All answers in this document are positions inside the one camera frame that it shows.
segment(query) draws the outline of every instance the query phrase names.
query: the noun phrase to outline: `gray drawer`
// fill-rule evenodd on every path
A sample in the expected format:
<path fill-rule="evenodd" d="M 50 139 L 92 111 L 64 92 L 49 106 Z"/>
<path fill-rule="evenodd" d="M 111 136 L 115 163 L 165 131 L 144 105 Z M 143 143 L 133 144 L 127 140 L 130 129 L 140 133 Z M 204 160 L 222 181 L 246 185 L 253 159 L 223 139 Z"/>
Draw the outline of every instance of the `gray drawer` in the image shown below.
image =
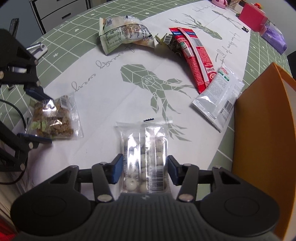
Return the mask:
<path fill-rule="evenodd" d="M 37 0 L 35 5 L 39 17 L 42 19 L 52 12 L 74 1 L 75 0 Z"/>
<path fill-rule="evenodd" d="M 48 15 L 47 17 L 42 19 L 41 22 L 43 24 L 43 27 L 45 28 L 45 31 L 48 32 L 49 30 L 52 30 L 54 27 L 63 23 L 67 19 L 72 18 L 75 15 L 86 10 L 87 7 L 85 0 L 77 0 Z"/>

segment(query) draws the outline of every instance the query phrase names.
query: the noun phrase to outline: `wire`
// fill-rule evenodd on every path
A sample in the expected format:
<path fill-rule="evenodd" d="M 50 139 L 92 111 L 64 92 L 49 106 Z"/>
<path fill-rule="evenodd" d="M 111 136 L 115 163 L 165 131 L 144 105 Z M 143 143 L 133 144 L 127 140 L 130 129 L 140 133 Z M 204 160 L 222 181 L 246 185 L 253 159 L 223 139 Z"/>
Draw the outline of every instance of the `wire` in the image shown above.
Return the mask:
<path fill-rule="evenodd" d="M 6 103 L 6 104 L 12 106 L 12 107 L 13 107 L 13 108 L 19 113 L 19 115 L 20 115 L 20 117 L 21 117 L 21 119 L 22 119 L 22 123 L 23 123 L 23 125 L 24 125 L 24 128 L 26 129 L 26 127 L 27 127 L 27 125 L 26 125 L 26 121 L 25 121 L 24 116 L 23 116 L 23 114 L 21 113 L 21 111 L 20 111 L 20 110 L 14 105 L 14 104 L 12 104 L 12 103 L 10 103 L 10 102 L 8 102 L 8 101 L 6 101 L 6 100 L 2 100 L 2 99 L 0 99 L 0 102 Z M 24 173 L 25 173 L 25 170 L 26 170 L 26 168 L 27 168 L 27 161 L 28 161 L 28 160 L 26 160 L 26 162 L 25 162 L 25 169 L 21 172 L 21 174 L 19 175 L 19 177 L 18 177 L 17 179 L 15 179 L 15 180 L 12 181 L 12 182 L 8 182 L 8 183 L 0 182 L 0 185 L 13 185 L 13 184 L 16 184 L 19 180 L 21 180 L 21 178 L 23 177 L 23 175 L 24 175 Z"/>

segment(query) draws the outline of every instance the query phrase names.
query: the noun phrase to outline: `drawer handle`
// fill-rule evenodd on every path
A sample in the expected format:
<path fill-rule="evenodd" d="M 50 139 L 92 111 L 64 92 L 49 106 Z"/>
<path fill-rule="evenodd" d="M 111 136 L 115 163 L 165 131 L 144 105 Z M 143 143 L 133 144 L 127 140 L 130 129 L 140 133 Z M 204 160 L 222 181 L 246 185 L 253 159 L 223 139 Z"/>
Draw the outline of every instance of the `drawer handle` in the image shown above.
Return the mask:
<path fill-rule="evenodd" d="M 66 14 L 65 16 L 63 16 L 62 19 L 66 18 L 66 17 L 68 17 L 68 16 L 70 16 L 70 15 L 71 15 L 71 13 L 68 13 L 68 14 Z"/>

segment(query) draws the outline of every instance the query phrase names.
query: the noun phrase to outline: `red snack package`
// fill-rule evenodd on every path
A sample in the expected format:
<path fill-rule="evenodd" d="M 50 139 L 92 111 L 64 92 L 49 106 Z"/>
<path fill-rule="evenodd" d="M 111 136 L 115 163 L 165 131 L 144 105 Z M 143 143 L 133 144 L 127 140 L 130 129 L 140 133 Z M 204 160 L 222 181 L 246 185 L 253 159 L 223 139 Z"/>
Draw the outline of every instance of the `red snack package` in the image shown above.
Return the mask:
<path fill-rule="evenodd" d="M 199 65 L 192 51 L 190 43 L 178 28 L 169 28 L 169 29 L 174 35 L 174 38 L 176 39 L 176 41 L 180 44 L 182 48 L 184 57 L 190 66 L 191 72 L 193 73 L 198 93 L 202 93 L 205 90 L 206 85 L 202 78 Z"/>
<path fill-rule="evenodd" d="M 216 75 L 215 68 L 213 66 L 213 63 L 208 56 L 204 46 L 196 36 L 195 32 L 192 29 L 189 28 L 178 28 L 181 33 L 185 36 L 185 38 L 188 40 L 190 45 L 192 46 L 193 52 L 196 56 L 196 59 L 198 61 L 202 77 L 205 82 L 205 86 L 208 87 L 208 85 L 211 83 L 212 79 Z"/>

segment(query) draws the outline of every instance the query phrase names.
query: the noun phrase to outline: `barcode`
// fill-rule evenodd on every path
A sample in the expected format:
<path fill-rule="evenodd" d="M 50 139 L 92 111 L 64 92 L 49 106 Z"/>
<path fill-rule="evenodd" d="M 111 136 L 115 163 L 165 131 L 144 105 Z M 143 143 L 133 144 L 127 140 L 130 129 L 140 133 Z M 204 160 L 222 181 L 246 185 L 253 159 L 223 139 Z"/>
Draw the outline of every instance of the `barcode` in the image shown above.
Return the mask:
<path fill-rule="evenodd" d="M 66 99 L 66 97 L 65 96 L 62 96 L 61 98 L 60 98 L 60 100 L 61 100 L 61 107 L 62 108 L 68 108 L 68 103 L 67 103 L 67 99 Z"/>
<path fill-rule="evenodd" d="M 108 27 L 109 25 L 111 25 L 112 24 L 112 18 L 108 18 L 107 20 L 106 20 L 106 27 Z"/>
<path fill-rule="evenodd" d="M 163 166 L 152 167 L 148 177 L 147 192 L 155 193 L 164 190 L 163 185 Z"/>
<path fill-rule="evenodd" d="M 228 113 L 230 113 L 232 107 L 233 107 L 233 105 L 229 101 L 226 101 L 226 103 L 224 105 L 224 109 L 226 109 Z"/>
<path fill-rule="evenodd" d="M 170 41 L 172 40 L 172 37 L 173 37 L 173 36 L 172 36 L 171 34 L 167 34 L 163 42 L 164 42 L 165 44 L 169 44 Z"/>
<path fill-rule="evenodd" d="M 193 43 L 195 44 L 196 47 L 202 46 L 202 43 L 198 38 L 191 38 Z"/>

